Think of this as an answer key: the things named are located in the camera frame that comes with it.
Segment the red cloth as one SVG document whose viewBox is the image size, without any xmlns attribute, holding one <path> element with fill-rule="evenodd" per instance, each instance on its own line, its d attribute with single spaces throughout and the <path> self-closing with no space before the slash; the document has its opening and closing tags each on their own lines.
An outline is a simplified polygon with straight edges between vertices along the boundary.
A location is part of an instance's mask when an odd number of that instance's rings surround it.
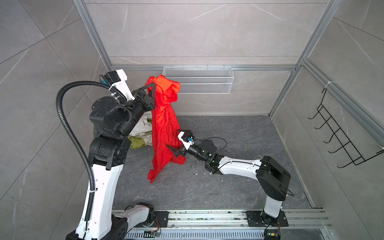
<svg viewBox="0 0 384 240">
<path fill-rule="evenodd" d="M 182 146 L 178 139 L 178 122 L 172 103 L 178 100 L 178 93 L 181 84 L 167 79 L 165 76 L 150 77 L 147 85 L 154 83 L 155 90 L 155 109 L 152 111 L 153 116 L 153 169 L 149 171 L 148 180 L 152 184 L 158 174 L 164 169 L 168 163 L 183 165 L 186 162 L 185 157 L 176 157 L 168 146 L 179 149 Z"/>
</svg>

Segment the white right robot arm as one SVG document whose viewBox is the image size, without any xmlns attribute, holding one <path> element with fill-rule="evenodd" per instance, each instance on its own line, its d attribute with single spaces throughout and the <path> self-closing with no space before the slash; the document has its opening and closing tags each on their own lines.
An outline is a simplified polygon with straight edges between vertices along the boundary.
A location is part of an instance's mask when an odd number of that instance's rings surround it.
<svg viewBox="0 0 384 240">
<path fill-rule="evenodd" d="M 217 147 L 211 140 L 204 140 L 199 145 L 182 141 L 179 149 L 170 145 L 167 147 L 176 157 L 189 154 L 204 162 L 206 170 L 211 174 L 236 175 L 258 181 L 267 195 L 262 211 L 265 219 L 277 219 L 286 197 L 293 195 L 289 190 L 291 174 L 270 156 L 264 156 L 260 160 L 229 158 L 218 154 Z"/>
</svg>

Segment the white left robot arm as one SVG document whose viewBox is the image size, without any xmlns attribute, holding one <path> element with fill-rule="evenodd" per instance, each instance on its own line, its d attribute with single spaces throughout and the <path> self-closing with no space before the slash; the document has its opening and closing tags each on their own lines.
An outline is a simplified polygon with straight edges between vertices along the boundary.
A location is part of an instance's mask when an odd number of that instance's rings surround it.
<svg viewBox="0 0 384 240">
<path fill-rule="evenodd" d="M 91 85 L 113 94 L 96 100 L 90 121 L 98 130 L 86 154 L 72 131 L 63 111 L 65 93 L 78 86 Z M 144 113 L 155 108 L 154 84 L 124 95 L 117 87 L 104 83 L 80 81 L 65 85 L 58 93 L 56 108 L 64 129 L 85 164 L 89 186 L 81 220 L 67 240 L 123 240 L 137 225 L 151 226 L 155 221 L 153 205 L 138 203 L 119 215 L 112 213 L 117 182 L 132 142 L 128 138 Z"/>
</svg>

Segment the white cloth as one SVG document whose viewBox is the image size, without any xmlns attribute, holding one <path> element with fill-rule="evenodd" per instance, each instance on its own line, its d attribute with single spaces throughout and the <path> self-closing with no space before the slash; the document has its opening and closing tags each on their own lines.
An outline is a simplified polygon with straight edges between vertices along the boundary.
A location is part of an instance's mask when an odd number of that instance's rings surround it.
<svg viewBox="0 0 384 240">
<path fill-rule="evenodd" d="M 131 131 L 129 137 L 144 137 L 151 134 L 153 130 L 152 119 L 152 112 L 144 113 Z"/>
</svg>

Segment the green cloth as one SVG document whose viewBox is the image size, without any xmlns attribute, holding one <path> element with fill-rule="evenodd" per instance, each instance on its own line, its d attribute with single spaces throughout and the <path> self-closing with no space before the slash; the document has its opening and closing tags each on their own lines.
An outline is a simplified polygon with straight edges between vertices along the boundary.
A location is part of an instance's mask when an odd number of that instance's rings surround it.
<svg viewBox="0 0 384 240">
<path fill-rule="evenodd" d="M 140 136 L 130 136 L 129 140 L 131 143 L 131 149 L 139 149 L 147 146 L 152 146 L 152 136 L 144 136 L 143 138 Z"/>
</svg>

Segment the horizontal aluminium wall rail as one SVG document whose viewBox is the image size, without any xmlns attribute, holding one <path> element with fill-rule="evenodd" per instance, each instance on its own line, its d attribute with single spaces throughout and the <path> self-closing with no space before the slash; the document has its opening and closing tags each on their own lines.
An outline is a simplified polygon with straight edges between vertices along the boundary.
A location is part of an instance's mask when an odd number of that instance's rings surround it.
<svg viewBox="0 0 384 240">
<path fill-rule="evenodd" d="M 109 67 L 110 70 L 118 70 L 123 69 L 125 71 L 160 71 L 164 68 L 203 68 L 203 69 L 211 69 L 211 68 L 231 68 L 233 71 L 290 71 L 294 72 L 297 69 L 297 65 L 290 64 L 261 64 L 261 65 L 253 65 L 253 64 L 181 64 L 181 65 L 111 65 Z"/>
</svg>

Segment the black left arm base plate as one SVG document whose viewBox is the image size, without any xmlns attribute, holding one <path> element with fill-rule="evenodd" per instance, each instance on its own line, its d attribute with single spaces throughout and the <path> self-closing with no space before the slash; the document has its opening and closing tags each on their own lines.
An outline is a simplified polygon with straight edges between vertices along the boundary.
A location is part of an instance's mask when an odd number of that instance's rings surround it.
<svg viewBox="0 0 384 240">
<path fill-rule="evenodd" d="M 152 211 L 149 213 L 149 221 L 146 224 L 146 227 L 154 227 L 157 228 L 166 228 L 168 226 L 169 221 L 168 211 Z"/>
</svg>

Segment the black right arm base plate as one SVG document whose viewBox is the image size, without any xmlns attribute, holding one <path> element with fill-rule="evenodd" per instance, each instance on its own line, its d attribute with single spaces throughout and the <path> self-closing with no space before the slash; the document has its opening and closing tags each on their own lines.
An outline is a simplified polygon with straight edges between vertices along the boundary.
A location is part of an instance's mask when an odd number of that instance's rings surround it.
<svg viewBox="0 0 384 240">
<path fill-rule="evenodd" d="M 264 211 L 246 211 L 249 227 L 288 227 L 288 221 L 285 213 L 280 211 L 279 215 L 274 218 L 267 215 Z"/>
</svg>

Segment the left aluminium frame post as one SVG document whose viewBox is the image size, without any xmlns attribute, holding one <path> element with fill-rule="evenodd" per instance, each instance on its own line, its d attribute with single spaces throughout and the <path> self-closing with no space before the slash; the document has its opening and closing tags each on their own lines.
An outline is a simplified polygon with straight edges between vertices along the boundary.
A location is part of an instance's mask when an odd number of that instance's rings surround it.
<svg viewBox="0 0 384 240">
<path fill-rule="evenodd" d="M 90 12 L 87 8 L 87 5 L 85 3 L 85 1 L 83 0 L 73 0 L 84 24 L 85 24 L 85 27 L 91 37 L 91 40 L 93 41 L 96 49 L 97 49 L 97 52 L 103 62 L 103 64 L 105 65 L 105 68 L 107 69 L 107 71 L 111 71 L 112 70 L 112 63 L 108 57 L 108 54 L 106 52 L 106 49 L 102 43 L 102 40 L 98 34 L 98 31 L 96 29 L 96 26 L 92 20 L 92 17 L 90 15 Z"/>
</svg>

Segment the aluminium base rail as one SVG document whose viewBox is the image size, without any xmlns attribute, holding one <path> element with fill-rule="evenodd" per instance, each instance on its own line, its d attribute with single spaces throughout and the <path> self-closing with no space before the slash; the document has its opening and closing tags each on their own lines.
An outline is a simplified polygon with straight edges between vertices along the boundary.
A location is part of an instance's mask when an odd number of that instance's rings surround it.
<svg viewBox="0 0 384 240">
<path fill-rule="evenodd" d="M 126 240 L 336 240 L 325 212 L 319 209 L 285 209 L 288 227 L 249 227 L 246 211 L 261 210 L 159 210 L 168 211 L 166 228 L 137 225 Z"/>
</svg>

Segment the right wall aluminium rail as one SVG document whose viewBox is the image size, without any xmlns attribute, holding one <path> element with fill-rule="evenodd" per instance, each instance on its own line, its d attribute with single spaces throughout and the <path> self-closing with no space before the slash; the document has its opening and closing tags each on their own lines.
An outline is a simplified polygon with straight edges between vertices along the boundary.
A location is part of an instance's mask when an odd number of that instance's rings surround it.
<svg viewBox="0 0 384 240">
<path fill-rule="evenodd" d="M 327 76 L 311 60 L 303 59 L 302 66 L 344 107 L 349 114 L 381 145 L 384 145 L 384 125 L 372 116 L 339 84 Z"/>
</svg>

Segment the aluminium corner frame post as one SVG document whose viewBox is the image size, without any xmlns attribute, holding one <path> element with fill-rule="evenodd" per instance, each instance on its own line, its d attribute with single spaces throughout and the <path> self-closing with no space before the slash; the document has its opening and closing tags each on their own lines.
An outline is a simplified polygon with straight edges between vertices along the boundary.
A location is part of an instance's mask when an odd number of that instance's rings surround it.
<svg viewBox="0 0 384 240">
<path fill-rule="evenodd" d="M 305 46 L 302 54 L 300 55 L 295 69 L 290 73 L 289 77 L 287 78 L 287 81 L 285 82 L 282 90 L 280 91 L 274 105 L 272 106 L 268 116 L 270 119 L 273 119 L 274 115 L 276 114 L 277 110 L 279 109 L 280 105 L 282 104 L 283 100 L 285 99 L 288 91 L 290 90 L 292 84 L 294 83 L 296 77 L 300 73 L 302 69 L 302 62 L 306 60 L 312 51 L 314 50 L 315 46 L 317 45 L 318 41 L 320 40 L 321 36 L 323 35 L 324 31 L 326 30 L 328 24 L 330 23 L 332 17 L 335 15 L 336 11 L 342 4 L 342 0 L 332 0 L 329 1 L 323 15 L 321 16 L 313 34 L 309 38 L 309 41 L 307 45 Z"/>
</svg>

